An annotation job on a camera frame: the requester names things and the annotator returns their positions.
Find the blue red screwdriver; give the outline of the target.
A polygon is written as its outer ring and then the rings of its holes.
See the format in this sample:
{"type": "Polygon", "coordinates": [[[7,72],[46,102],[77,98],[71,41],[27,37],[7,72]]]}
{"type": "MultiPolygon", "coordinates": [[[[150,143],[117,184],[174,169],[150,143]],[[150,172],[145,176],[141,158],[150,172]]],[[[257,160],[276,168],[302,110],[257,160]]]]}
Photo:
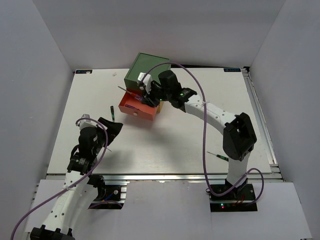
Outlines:
{"type": "Polygon", "coordinates": [[[125,89],[125,88],[123,88],[123,87],[121,87],[121,86],[118,86],[118,88],[119,89],[121,89],[121,90],[123,90],[123,91],[125,91],[126,93],[128,93],[131,97],[133,97],[133,98],[135,98],[136,100],[138,100],[138,101],[142,101],[142,96],[140,96],[140,95],[138,95],[138,94],[136,94],[136,93],[134,93],[134,92],[131,92],[131,91],[129,91],[129,90],[127,90],[127,89],[125,89]]]}
{"type": "Polygon", "coordinates": [[[124,106],[125,106],[126,108],[130,108],[130,109],[133,109],[133,110],[138,110],[138,111],[140,111],[139,108],[137,108],[137,107],[135,107],[135,106],[133,106],[133,105],[125,104],[124,106]]]}

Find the orange drawer box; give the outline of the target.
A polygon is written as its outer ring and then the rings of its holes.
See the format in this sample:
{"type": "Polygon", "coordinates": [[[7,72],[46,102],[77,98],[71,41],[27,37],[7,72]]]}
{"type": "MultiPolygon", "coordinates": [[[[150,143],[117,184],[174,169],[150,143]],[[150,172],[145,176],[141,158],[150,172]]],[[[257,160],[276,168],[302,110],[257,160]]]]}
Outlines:
{"type": "Polygon", "coordinates": [[[141,101],[133,98],[132,96],[130,96],[126,92],[123,95],[123,98],[118,105],[118,108],[122,113],[136,116],[138,118],[150,120],[150,121],[153,121],[156,117],[156,114],[159,113],[159,112],[157,112],[158,107],[159,106],[150,107],[148,105],[142,104],[141,101]],[[127,107],[125,107],[125,105],[132,105],[132,106],[139,108],[140,110],[127,108],[127,107]]]}

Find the green top drawer box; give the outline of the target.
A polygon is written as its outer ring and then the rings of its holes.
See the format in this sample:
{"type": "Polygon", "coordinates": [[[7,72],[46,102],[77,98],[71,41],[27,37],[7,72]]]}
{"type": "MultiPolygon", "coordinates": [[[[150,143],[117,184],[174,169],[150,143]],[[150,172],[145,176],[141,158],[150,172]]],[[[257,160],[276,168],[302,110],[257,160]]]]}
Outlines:
{"type": "MultiPolygon", "coordinates": [[[[124,77],[125,87],[128,90],[140,92],[141,90],[137,83],[140,73],[145,74],[154,66],[168,62],[170,62],[169,58],[139,52],[135,60],[133,61],[131,67],[129,68],[126,76],[124,77]]],[[[158,75],[170,69],[171,64],[163,64],[154,68],[149,73],[149,75],[151,75],[152,80],[155,80],[157,83],[160,83],[158,75]]]]}

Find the yellow bottom drawer box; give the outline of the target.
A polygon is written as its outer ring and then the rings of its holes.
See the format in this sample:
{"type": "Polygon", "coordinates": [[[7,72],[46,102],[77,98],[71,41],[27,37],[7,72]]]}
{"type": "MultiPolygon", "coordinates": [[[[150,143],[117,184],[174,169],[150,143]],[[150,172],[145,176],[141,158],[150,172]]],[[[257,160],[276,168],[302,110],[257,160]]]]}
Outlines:
{"type": "Polygon", "coordinates": [[[162,108],[163,108],[163,105],[164,105],[164,101],[161,101],[161,102],[159,103],[159,106],[158,106],[158,109],[157,109],[157,112],[158,112],[158,113],[161,112],[161,110],[162,110],[162,108]]]}

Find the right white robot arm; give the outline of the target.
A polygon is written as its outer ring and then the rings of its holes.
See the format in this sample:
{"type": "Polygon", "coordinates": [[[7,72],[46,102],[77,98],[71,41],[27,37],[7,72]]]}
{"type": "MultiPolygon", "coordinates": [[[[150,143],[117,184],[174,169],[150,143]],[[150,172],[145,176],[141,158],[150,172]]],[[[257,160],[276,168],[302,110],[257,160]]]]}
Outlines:
{"type": "Polygon", "coordinates": [[[250,116],[242,112],[227,112],[205,101],[204,94],[182,87],[177,76],[166,70],[158,75],[159,82],[150,74],[141,72],[137,84],[142,90],[142,103],[156,107],[167,101],[174,108],[196,116],[211,125],[222,135],[222,149],[228,156],[228,172],[225,179],[226,195],[236,200],[244,193],[247,184],[247,166],[251,151],[257,142],[250,116]]]}

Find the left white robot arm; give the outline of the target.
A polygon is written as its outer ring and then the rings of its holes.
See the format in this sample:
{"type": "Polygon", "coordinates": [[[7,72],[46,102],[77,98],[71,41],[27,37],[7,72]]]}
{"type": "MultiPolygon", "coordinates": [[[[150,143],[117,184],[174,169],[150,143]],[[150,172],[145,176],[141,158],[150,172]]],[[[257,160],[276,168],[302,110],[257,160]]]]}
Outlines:
{"type": "Polygon", "coordinates": [[[105,180],[93,171],[102,161],[108,146],[123,128],[120,122],[84,114],[76,121],[78,144],[70,153],[62,190],[40,227],[30,233],[32,240],[73,240],[77,224],[93,201],[104,200],[105,180]]]}

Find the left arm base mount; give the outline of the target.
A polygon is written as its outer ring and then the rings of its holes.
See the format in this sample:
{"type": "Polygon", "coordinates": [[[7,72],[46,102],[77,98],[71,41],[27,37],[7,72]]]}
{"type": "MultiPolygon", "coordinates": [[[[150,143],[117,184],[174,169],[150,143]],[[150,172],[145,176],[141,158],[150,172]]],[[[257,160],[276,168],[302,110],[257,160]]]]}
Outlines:
{"type": "Polygon", "coordinates": [[[126,185],[108,183],[102,175],[90,176],[88,184],[97,190],[97,196],[90,204],[89,209],[121,210],[123,208],[126,185]]]}

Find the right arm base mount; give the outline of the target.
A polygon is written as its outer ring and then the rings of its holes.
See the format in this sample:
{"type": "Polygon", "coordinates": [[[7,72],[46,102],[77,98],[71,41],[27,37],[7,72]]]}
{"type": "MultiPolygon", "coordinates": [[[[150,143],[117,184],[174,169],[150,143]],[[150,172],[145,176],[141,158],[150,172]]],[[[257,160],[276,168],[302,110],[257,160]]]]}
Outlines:
{"type": "Polygon", "coordinates": [[[210,211],[212,213],[257,212],[255,190],[252,184],[247,184],[238,193],[233,190],[224,196],[214,196],[207,188],[209,195],[210,211]]]}

